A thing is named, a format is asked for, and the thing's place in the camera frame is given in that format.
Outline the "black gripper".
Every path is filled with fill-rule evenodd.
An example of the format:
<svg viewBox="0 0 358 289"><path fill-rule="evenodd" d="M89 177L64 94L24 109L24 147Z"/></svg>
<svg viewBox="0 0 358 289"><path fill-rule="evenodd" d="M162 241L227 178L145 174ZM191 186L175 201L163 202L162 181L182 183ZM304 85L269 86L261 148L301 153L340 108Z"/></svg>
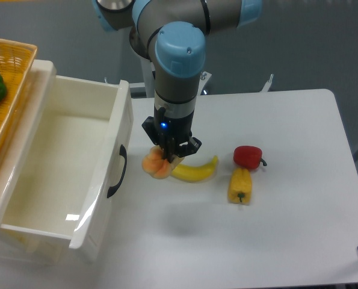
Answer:
<svg viewBox="0 0 358 289"><path fill-rule="evenodd" d="M187 157L196 154L202 145L191 132L193 115L172 118L166 108L154 108L154 116L148 116L142 128L152 143L163 150L163 158Z"/></svg>

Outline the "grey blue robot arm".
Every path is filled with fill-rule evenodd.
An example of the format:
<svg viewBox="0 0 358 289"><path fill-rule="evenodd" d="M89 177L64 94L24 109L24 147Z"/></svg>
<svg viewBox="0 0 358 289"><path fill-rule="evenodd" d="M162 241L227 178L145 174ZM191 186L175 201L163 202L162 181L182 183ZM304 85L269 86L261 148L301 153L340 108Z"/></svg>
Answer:
<svg viewBox="0 0 358 289"><path fill-rule="evenodd" d="M93 1L106 30L133 27L145 58L155 68L154 115L142 124L163 157L195 154L202 143L191 125L206 37L255 21L262 1Z"/></svg>

